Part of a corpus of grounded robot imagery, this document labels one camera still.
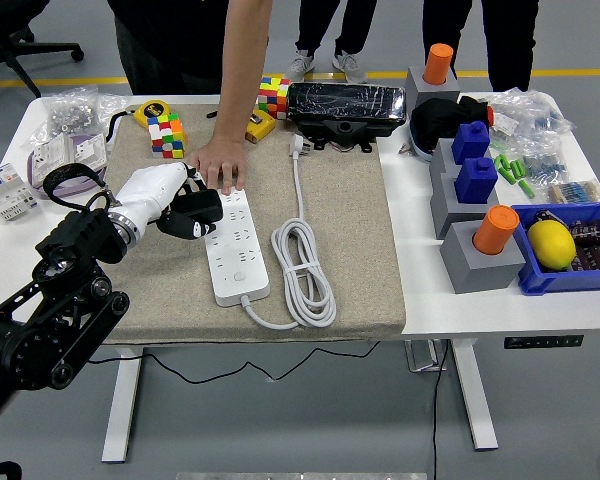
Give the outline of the person's left hand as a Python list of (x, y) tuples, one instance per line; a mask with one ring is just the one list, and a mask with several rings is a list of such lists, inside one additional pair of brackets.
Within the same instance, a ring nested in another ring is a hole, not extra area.
[(200, 173), (209, 189), (219, 189), (224, 195), (229, 195), (233, 188), (242, 190), (248, 170), (245, 141), (213, 136), (190, 154), (189, 164)]

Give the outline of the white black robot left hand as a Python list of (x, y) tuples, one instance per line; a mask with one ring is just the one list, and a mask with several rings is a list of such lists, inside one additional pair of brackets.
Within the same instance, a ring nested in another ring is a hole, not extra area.
[(135, 171), (117, 202), (109, 218), (130, 248), (142, 240), (149, 224), (192, 240), (213, 232), (224, 216), (219, 193), (208, 189), (200, 173), (183, 162)]

